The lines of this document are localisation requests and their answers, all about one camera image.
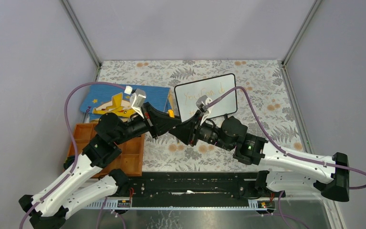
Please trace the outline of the yellow marker cap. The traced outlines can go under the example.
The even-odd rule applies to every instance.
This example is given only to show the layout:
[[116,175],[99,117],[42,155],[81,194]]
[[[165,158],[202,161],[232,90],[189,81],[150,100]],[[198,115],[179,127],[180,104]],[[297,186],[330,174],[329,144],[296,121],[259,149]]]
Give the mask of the yellow marker cap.
[[175,118],[174,111],[173,111],[172,109],[169,109],[167,113],[168,113],[168,115],[169,115],[171,118]]

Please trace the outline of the black framed whiteboard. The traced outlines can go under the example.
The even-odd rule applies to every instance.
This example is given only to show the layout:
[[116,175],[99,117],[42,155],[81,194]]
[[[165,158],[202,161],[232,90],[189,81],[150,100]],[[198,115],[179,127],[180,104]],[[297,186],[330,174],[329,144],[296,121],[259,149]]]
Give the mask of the black framed whiteboard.
[[[195,103],[201,96],[206,95],[216,100],[234,87],[236,87],[236,77],[233,73],[175,86],[174,94],[181,120],[184,122],[195,114],[198,109]],[[231,92],[212,107],[209,118],[233,114],[237,110],[237,95],[236,92]]]

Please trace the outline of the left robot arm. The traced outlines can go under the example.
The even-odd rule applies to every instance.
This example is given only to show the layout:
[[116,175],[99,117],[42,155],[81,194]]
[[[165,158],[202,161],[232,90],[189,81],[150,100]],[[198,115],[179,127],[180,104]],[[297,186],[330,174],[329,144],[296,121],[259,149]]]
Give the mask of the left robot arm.
[[96,135],[81,154],[76,153],[72,165],[43,191],[24,195],[19,204],[35,229],[59,229],[66,220],[85,206],[106,196],[123,196],[129,179],[121,169],[114,169],[96,183],[80,189],[88,179],[101,172],[122,152],[120,144],[149,132],[157,138],[181,123],[179,116],[160,112],[149,102],[124,122],[113,113],[101,116]]

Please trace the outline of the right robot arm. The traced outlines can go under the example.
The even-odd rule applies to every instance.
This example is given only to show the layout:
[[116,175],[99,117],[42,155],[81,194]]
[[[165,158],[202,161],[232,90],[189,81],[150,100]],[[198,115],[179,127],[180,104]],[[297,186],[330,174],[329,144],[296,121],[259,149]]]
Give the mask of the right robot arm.
[[260,171],[254,184],[256,194],[265,197],[271,192],[295,188],[318,192],[338,202],[349,201],[348,156],[337,152],[333,156],[311,155],[280,147],[266,138],[252,135],[235,117],[225,117],[221,126],[204,121],[201,111],[172,128],[169,133],[182,143],[195,146],[198,141],[234,151],[233,158],[245,165],[266,165],[291,171],[280,177]]

